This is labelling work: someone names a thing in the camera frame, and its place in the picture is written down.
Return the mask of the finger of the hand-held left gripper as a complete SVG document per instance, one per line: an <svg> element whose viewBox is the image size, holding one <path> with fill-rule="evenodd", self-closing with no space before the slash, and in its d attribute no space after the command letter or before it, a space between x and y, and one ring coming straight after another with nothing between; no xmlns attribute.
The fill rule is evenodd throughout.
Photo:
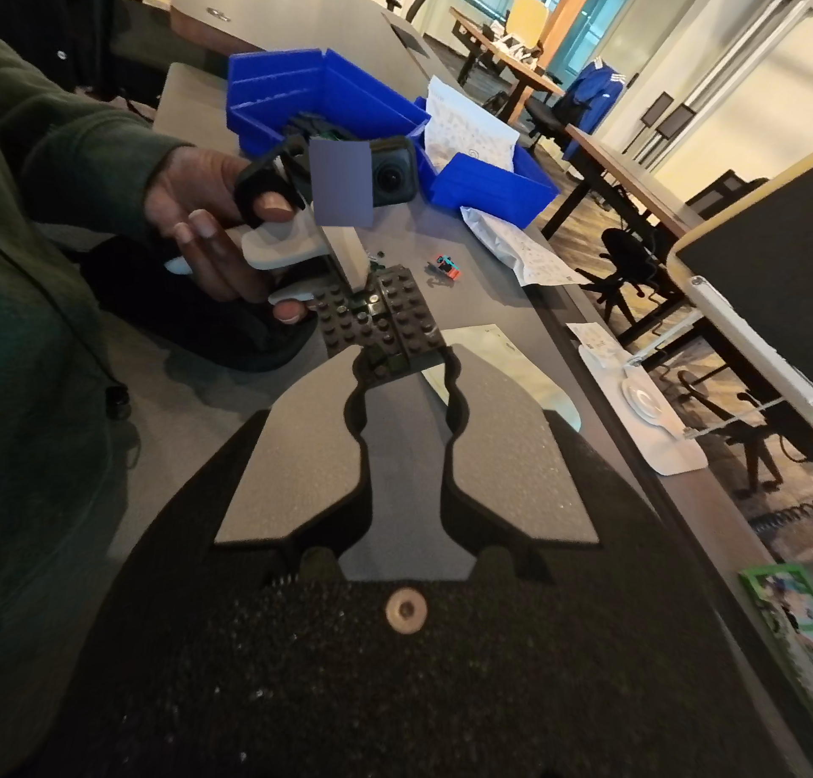
<svg viewBox="0 0 813 778"><path fill-rule="evenodd" d="M370 258L365 251L357 230L353 226L325 225L324 236L330 248L333 262L346 281L351 293L365 289L371 273Z"/></svg>

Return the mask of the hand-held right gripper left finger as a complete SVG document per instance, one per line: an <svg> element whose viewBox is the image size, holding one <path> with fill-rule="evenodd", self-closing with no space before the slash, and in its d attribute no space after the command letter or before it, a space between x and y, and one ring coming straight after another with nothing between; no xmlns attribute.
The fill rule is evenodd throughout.
<svg viewBox="0 0 813 778"><path fill-rule="evenodd" d="M218 528L217 547L276 549L293 563L316 547L339 558L368 532L361 360L361 346L345 348L277 399Z"/></svg>

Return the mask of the grey studded building plate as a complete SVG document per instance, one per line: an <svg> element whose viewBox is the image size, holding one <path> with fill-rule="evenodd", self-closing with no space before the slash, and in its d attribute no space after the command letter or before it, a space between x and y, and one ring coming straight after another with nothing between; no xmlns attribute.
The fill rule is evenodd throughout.
<svg viewBox="0 0 813 778"><path fill-rule="evenodd" d="M314 295L328 357L355 354L365 387L423 372L444 361L445 341L412 272L402 265L369 274L360 292L332 282Z"/></svg>

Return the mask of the dark desk divider panel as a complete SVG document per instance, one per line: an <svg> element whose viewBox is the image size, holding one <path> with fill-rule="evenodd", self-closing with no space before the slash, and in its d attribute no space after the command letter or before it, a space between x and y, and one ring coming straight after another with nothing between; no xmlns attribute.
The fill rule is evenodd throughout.
<svg viewBox="0 0 813 778"><path fill-rule="evenodd" d="M666 270L811 425L811 154L689 231Z"/></svg>

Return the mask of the blue plastic bin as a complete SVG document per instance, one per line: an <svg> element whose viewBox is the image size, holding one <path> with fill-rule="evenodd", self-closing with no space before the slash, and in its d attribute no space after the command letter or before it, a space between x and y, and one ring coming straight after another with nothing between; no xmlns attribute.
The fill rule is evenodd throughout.
<svg viewBox="0 0 813 778"><path fill-rule="evenodd" d="M415 100L425 113L426 99ZM423 149L425 126L416 138L415 149L422 191L431 204L453 210L473 207L525 229L559 196L558 186L519 146L519 140L512 173L464 154L454 156L438 173Z"/></svg>
<svg viewBox="0 0 813 778"><path fill-rule="evenodd" d="M320 115L362 140L419 137L430 118L423 106L332 50L229 57L227 127L249 157L280 143L282 129L300 113Z"/></svg>

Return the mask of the heap of dark building pieces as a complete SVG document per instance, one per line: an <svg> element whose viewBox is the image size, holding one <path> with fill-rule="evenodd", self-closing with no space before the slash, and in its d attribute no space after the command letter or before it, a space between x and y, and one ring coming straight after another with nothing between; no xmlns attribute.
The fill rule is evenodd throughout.
<svg viewBox="0 0 813 778"><path fill-rule="evenodd" d="M312 138L321 138L336 142L355 142L359 140L348 129L332 123L317 113L300 112L290 116L280 132L286 137L299 136L306 142Z"/></svg>

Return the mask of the open instruction booklet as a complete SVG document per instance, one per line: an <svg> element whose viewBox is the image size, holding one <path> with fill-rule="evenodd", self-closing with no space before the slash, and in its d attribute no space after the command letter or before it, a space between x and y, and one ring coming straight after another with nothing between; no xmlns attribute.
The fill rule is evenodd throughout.
<svg viewBox="0 0 813 778"><path fill-rule="evenodd" d="M535 366L496 325L442 330L448 346L459 344L512 378L541 408L558 413L576 432L581 416L572 399L548 375Z"/></svg>

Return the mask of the white round plate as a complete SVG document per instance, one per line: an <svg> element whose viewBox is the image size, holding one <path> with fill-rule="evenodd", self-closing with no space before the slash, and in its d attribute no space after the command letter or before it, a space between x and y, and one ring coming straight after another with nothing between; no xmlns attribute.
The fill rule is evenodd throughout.
<svg viewBox="0 0 813 778"><path fill-rule="evenodd" d="M650 375L639 367L625 370L620 387L628 405L647 424L665 428L681 423L663 392Z"/></svg>

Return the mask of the wooden table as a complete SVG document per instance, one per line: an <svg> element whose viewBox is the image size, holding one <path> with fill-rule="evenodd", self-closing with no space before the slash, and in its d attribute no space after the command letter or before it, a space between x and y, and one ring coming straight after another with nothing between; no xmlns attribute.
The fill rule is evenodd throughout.
<svg viewBox="0 0 813 778"><path fill-rule="evenodd" d="M564 96L565 91L562 86L547 76L543 68L522 63L501 51L494 41L489 40L483 34L481 26L464 16L458 9L451 7L449 12L454 19L452 34L468 51L467 58L457 76L458 84L465 85L475 63L483 54L492 55L494 63L500 69L509 69L515 78L513 89L497 115L500 121L507 124L515 123L520 117L524 103L534 91L545 91L558 97Z"/></svg>
<svg viewBox="0 0 813 778"><path fill-rule="evenodd" d="M655 310L631 323L618 336L621 346L629 346L661 324L687 302L684 293L666 273L666 256L680 237L702 218L680 201L653 175L628 156L601 143L594 135L569 124L566 134L575 147L569 162L578 174L578 182L554 215L542 228L546 239L552 238L574 213L590 191L595 191L628 226L631 241L644 276L637 283L654 282L654 291L664 301Z"/></svg>

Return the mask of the blue sports jacket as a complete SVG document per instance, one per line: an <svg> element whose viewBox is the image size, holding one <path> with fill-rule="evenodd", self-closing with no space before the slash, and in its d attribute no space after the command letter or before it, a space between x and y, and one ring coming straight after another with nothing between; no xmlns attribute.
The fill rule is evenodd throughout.
<svg viewBox="0 0 813 778"><path fill-rule="evenodd" d="M627 87L627 78L601 56L588 62L569 87L565 126L594 133Z"/></svg>

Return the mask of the wooden pillar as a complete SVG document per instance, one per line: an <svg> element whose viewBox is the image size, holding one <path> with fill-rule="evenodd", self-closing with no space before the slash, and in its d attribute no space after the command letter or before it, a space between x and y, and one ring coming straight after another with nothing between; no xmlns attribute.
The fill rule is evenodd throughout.
<svg viewBox="0 0 813 778"><path fill-rule="evenodd" d="M539 39L542 54L537 65L547 69L587 0L559 0Z"/></svg>

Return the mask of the person's dark green hoodie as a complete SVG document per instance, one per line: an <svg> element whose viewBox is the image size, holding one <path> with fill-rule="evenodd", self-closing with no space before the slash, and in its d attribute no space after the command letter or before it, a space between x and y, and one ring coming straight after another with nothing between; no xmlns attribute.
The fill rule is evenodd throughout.
<svg viewBox="0 0 813 778"><path fill-rule="evenodd" d="M2 232L2 774L44 741L109 582L100 312L36 227Z"/></svg>

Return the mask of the black sign stand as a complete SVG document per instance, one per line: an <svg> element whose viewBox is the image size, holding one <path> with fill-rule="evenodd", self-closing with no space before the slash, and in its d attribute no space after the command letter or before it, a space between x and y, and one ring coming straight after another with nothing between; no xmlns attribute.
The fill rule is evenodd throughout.
<svg viewBox="0 0 813 778"><path fill-rule="evenodd" d="M658 135L656 143L656 156L660 156L675 138L692 123L696 112L687 104L680 104L672 113L666 116L655 128Z"/></svg>
<svg viewBox="0 0 813 778"><path fill-rule="evenodd" d="M669 93L662 92L645 110L645 113L641 115L639 120L642 127L638 133L638 136L652 130L664 117L673 102L674 98Z"/></svg>

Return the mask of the colourful printed toy box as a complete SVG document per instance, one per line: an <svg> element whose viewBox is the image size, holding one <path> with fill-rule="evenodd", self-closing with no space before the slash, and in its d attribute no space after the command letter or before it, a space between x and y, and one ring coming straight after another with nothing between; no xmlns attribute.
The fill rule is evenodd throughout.
<svg viewBox="0 0 813 778"><path fill-rule="evenodd" d="M738 572L777 643L802 704L812 712L812 580L801 563L773 563Z"/></svg>

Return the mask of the black jacket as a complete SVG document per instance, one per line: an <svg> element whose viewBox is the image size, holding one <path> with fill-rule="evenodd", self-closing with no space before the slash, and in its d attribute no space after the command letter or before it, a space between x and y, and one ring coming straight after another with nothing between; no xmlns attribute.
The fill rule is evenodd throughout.
<svg viewBox="0 0 813 778"><path fill-rule="evenodd" d="M115 0L1 0L1 39L67 91L113 88Z"/></svg>

